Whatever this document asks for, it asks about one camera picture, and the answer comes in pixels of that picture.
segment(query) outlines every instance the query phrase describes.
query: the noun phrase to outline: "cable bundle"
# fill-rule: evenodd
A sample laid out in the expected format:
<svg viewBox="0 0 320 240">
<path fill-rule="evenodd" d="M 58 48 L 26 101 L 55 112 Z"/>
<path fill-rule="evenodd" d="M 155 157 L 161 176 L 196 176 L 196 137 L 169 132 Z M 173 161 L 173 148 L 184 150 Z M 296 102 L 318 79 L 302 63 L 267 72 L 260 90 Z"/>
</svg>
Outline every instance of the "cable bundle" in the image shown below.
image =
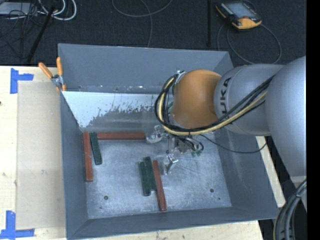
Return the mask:
<svg viewBox="0 0 320 240">
<path fill-rule="evenodd" d="M 157 97 L 154 104 L 155 116 L 162 124 L 163 128 L 170 134 L 177 136 L 194 136 L 200 135 L 208 132 L 220 129 L 233 121 L 244 116 L 246 113 L 254 110 L 264 102 L 264 98 L 267 94 L 266 89 L 271 82 L 272 77 L 267 79 L 265 82 L 260 84 L 256 89 L 250 92 L 245 98 L 243 98 L 238 104 L 236 104 L 232 109 L 230 109 L 224 116 L 220 117 L 214 123 L 198 128 L 183 128 L 177 125 L 172 125 L 169 122 L 169 106 L 167 105 L 167 99 L 169 95 L 170 88 L 173 88 L 176 79 L 179 74 L 175 74 L 170 77 L 162 87 L 162 90 Z"/>
<path fill-rule="evenodd" d="M 294 223 L 293 217 L 296 210 L 296 207 L 301 199 L 301 197 L 307 192 L 307 179 L 305 179 L 299 187 L 296 189 L 295 193 L 293 193 L 287 200 L 287 202 L 282 207 L 280 213 L 278 214 L 274 230 L 273 230 L 273 238 L 274 240 L 283 239 L 282 233 L 283 230 L 281 226 L 283 226 L 282 222 L 284 220 L 284 236 L 285 240 L 295 239 L 295 231 L 294 231 Z"/>
</svg>

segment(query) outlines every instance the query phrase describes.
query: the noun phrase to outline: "black wire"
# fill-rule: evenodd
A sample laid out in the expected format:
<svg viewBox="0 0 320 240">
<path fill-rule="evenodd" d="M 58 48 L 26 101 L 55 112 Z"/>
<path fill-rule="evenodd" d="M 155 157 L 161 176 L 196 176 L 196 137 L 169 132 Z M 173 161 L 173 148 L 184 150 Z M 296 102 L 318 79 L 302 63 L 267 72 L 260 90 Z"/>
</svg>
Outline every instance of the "black wire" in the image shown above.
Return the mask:
<svg viewBox="0 0 320 240">
<path fill-rule="evenodd" d="M 244 1 L 244 2 L 247 2 L 249 4 L 252 5 L 253 7 L 253 10 L 256 11 L 256 6 L 250 2 L 249 0 L 241 0 L 241 1 Z M 219 44 L 219 39 L 220 39 L 220 33 L 221 33 L 221 30 L 222 28 L 224 27 L 224 25 L 226 24 L 226 21 L 221 25 L 221 27 L 219 28 L 218 30 L 218 33 L 217 33 L 217 37 L 216 37 L 216 47 L 217 47 L 217 50 L 220 51 L 220 44 Z M 266 27 L 264 24 L 260 24 L 261 27 L 263 27 L 264 29 L 266 29 L 273 37 L 274 39 L 276 40 L 277 44 L 278 44 L 278 47 L 279 47 L 279 55 L 277 57 L 277 59 L 272 62 L 272 64 L 276 64 L 281 56 L 282 56 L 282 47 L 281 47 L 281 44 L 280 44 L 280 41 L 279 39 L 276 37 L 276 35 L 268 28 Z M 252 61 L 249 61 L 247 59 L 245 59 L 244 57 L 242 57 L 234 48 L 233 46 L 231 45 L 231 42 L 230 42 L 230 38 L 229 38 L 229 32 L 230 32 L 230 29 L 232 28 L 232 25 L 229 26 L 229 28 L 227 29 L 227 32 L 226 32 L 226 39 L 227 39 L 227 42 L 228 42 L 228 45 L 229 47 L 231 48 L 231 50 L 235 53 L 235 55 L 237 55 L 240 59 L 242 59 L 243 61 L 249 63 L 249 64 L 255 64 L 254 62 Z"/>
<path fill-rule="evenodd" d="M 170 80 L 170 78 L 166 81 L 166 83 L 163 85 L 162 87 L 162 91 L 160 92 L 159 96 L 157 97 L 156 101 L 155 101 L 155 107 L 154 107 L 154 111 L 155 111 L 155 115 L 156 118 L 160 121 L 160 123 L 172 130 L 178 131 L 178 132 L 197 132 L 197 131 L 202 131 L 202 130 L 206 130 L 208 128 L 214 127 L 218 124 L 220 124 L 221 122 L 223 122 L 226 118 L 228 118 L 230 116 L 231 113 L 233 113 L 238 107 L 240 107 L 241 105 L 244 104 L 244 102 L 250 98 L 250 100 L 243 106 L 243 108 L 245 108 L 248 104 L 250 104 L 262 91 L 264 91 L 268 86 L 269 83 L 271 82 L 271 80 L 273 79 L 274 76 L 271 76 L 270 78 L 268 78 L 266 81 L 264 81 L 262 84 L 260 84 L 258 87 L 256 87 L 253 91 L 251 91 L 246 97 L 244 97 L 240 102 L 238 102 L 233 108 L 231 108 L 226 114 L 224 114 L 222 117 L 218 118 L 218 120 L 216 120 L 214 123 L 212 123 L 211 125 L 207 125 L 204 127 L 198 127 L 198 128 L 182 128 L 176 125 L 172 125 L 172 124 L 168 124 L 165 121 L 161 120 L 158 116 L 158 102 L 159 99 L 161 97 L 162 94 L 166 93 L 169 91 L 169 88 L 172 87 L 175 84 L 175 79 L 177 78 L 177 76 L 175 77 L 174 81 L 172 81 L 172 83 L 165 89 L 164 86 L 166 86 Z"/>
<path fill-rule="evenodd" d="M 280 41 L 278 40 L 278 38 L 276 37 L 276 35 L 275 35 L 269 28 L 267 28 L 267 27 L 266 27 L 265 25 L 263 25 L 263 24 L 260 24 L 260 26 L 263 27 L 263 28 L 265 28 L 267 31 L 269 31 L 270 34 L 274 37 L 274 39 L 276 40 L 276 42 L 277 42 L 277 44 L 278 44 L 278 47 L 279 47 L 279 55 L 278 55 L 277 59 L 276 59 L 274 62 L 271 63 L 271 64 L 276 64 L 276 63 L 280 60 L 280 58 L 281 58 L 281 56 L 282 56 L 282 48 L 281 48 Z M 230 25 L 229 28 L 228 28 L 227 31 L 226 31 L 226 39 L 227 39 L 227 42 L 228 42 L 231 50 L 232 50 L 240 59 L 242 59 L 243 61 L 245 61 L 245 62 L 247 62 L 247 63 L 249 63 L 249 64 L 255 64 L 254 62 L 252 62 L 252 61 L 250 61 L 250 60 L 247 60 L 247 59 L 245 59 L 244 57 L 242 57 L 242 56 L 233 48 L 233 46 L 231 45 L 230 38 L 229 38 L 229 32 L 230 32 L 230 29 L 231 29 L 231 28 L 232 28 L 232 26 Z"/>
<path fill-rule="evenodd" d="M 274 229 L 273 229 L 273 238 L 274 240 L 281 239 L 281 222 L 286 217 L 287 211 L 292 206 L 292 204 L 295 202 L 295 200 L 298 198 L 301 194 L 301 192 L 304 190 L 304 188 L 307 187 L 307 179 L 305 179 L 296 189 L 296 191 L 288 198 L 282 209 L 280 210 L 278 216 L 276 217 Z"/>
<path fill-rule="evenodd" d="M 267 145 L 267 143 L 265 143 L 261 148 L 259 148 L 258 150 L 255 150 L 255 151 L 236 151 L 236 150 L 229 149 L 225 146 L 222 146 L 219 143 L 214 142 L 213 140 L 209 139 L 207 136 L 205 136 L 203 134 L 199 134 L 199 135 L 206 138 L 208 141 L 212 142 L 213 144 L 219 146 L 220 148 L 223 148 L 223 149 L 228 150 L 230 152 L 240 153 L 240 154 L 253 154 L 253 153 L 261 151 Z"/>
</svg>

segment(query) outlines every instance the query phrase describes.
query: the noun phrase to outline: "yellow cable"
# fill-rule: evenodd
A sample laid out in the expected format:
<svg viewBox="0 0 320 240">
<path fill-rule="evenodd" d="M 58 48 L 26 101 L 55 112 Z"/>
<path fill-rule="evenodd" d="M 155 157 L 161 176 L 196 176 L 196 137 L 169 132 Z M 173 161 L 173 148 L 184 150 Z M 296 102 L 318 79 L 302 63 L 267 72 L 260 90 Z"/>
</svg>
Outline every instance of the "yellow cable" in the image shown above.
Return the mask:
<svg viewBox="0 0 320 240">
<path fill-rule="evenodd" d="M 167 88 L 170 85 L 170 83 L 172 83 L 173 80 L 174 80 L 174 78 L 171 78 L 164 88 Z M 263 94 L 261 94 L 261 96 L 259 96 L 255 101 L 250 103 L 247 107 L 243 108 L 242 110 L 240 110 L 239 112 L 237 112 L 236 114 L 234 114 L 230 118 L 226 119 L 225 121 L 223 121 L 223 122 L 221 122 L 221 123 L 219 123 L 219 124 L 217 124 L 217 125 L 215 125 L 213 127 L 207 128 L 207 129 L 189 132 L 189 131 L 175 131 L 175 130 L 172 130 L 172 129 L 168 128 L 165 125 L 162 125 L 162 127 L 168 133 L 171 133 L 173 135 L 179 135 L 179 136 L 199 135 L 199 134 L 212 132 L 212 131 L 215 131 L 215 130 L 217 130 L 219 128 L 222 128 L 222 127 L 226 126 L 227 124 L 229 124 L 229 123 L 233 122 L 234 120 L 238 119 L 239 117 L 241 117 L 247 111 L 252 109 L 259 101 L 261 101 L 266 96 L 266 94 L 267 94 L 267 92 L 265 91 Z M 161 95 L 160 100 L 159 100 L 159 105 L 158 105 L 158 111 L 159 112 L 162 111 L 162 103 L 163 103 L 164 97 L 165 97 L 165 93 L 163 93 Z M 163 121 L 163 115 L 161 113 L 159 113 L 158 116 L 159 116 L 160 120 Z"/>
</svg>

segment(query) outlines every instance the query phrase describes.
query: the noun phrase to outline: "black tube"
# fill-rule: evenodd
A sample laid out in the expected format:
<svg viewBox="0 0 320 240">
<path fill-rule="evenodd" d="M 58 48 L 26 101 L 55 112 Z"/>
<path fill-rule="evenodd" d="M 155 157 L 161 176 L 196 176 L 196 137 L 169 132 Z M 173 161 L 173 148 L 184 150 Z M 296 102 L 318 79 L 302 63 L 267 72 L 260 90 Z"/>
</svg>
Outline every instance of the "black tube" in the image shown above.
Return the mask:
<svg viewBox="0 0 320 240">
<path fill-rule="evenodd" d="M 41 40 L 41 38 L 42 38 L 42 36 L 43 36 L 43 34 L 44 34 L 44 32 L 45 32 L 48 24 L 49 24 L 50 18 L 51 18 L 52 14 L 53 14 L 53 12 L 54 12 L 54 10 L 55 10 L 55 7 L 56 7 L 56 4 L 58 3 L 58 1 L 59 1 L 59 0 L 53 0 L 53 4 L 52 4 L 52 6 L 51 6 L 51 8 L 50 8 L 50 10 L 49 10 L 49 12 L 48 12 L 48 15 L 46 16 L 45 22 L 44 22 L 43 25 L 42 25 L 42 28 L 41 28 L 41 30 L 40 30 L 40 33 L 39 33 L 38 36 L 36 37 L 36 39 L 35 39 L 32 47 L 31 47 L 31 50 L 30 50 L 30 52 L 29 52 L 29 55 L 28 55 L 28 57 L 27 57 L 27 62 L 28 62 L 28 63 L 31 62 L 31 60 L 32 60 L 32 58 L 33 58 L 33 56 L 34 56 L 34 54 L 35 54 L 35 52 L 36 52 L 36 49 L 38 48 L 38 45 L 39 45 L 39 43 L 40 43 L 40 40 Z"/>
</svg>

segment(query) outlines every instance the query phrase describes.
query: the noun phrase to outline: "clamp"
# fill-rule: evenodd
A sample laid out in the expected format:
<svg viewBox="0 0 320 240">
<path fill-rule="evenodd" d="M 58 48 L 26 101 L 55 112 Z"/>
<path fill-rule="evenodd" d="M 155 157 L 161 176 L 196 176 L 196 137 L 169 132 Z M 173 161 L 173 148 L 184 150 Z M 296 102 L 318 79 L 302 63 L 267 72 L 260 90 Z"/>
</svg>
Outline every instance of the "clamp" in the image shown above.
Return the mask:
<svg viewBox="0 0 320 240">
<path fill-rule="evenodd" d="M 56 90 L 59 92 L 60 90 L 66 91 L 67 86 L 65 84 L 64 78 L 63 78 L 63 68 L 61 64 L 61 58 L 56 58 L 56 67 L 58 69 L 58 74 L 53 75 L 51 71 L 47 68 L 45 64 L 42 62 L 39 62 L 38 64 L 39 68 L 42 69 L 43 73 L 53 82 L 53 84 L 56 86 Z"/>
</svg>

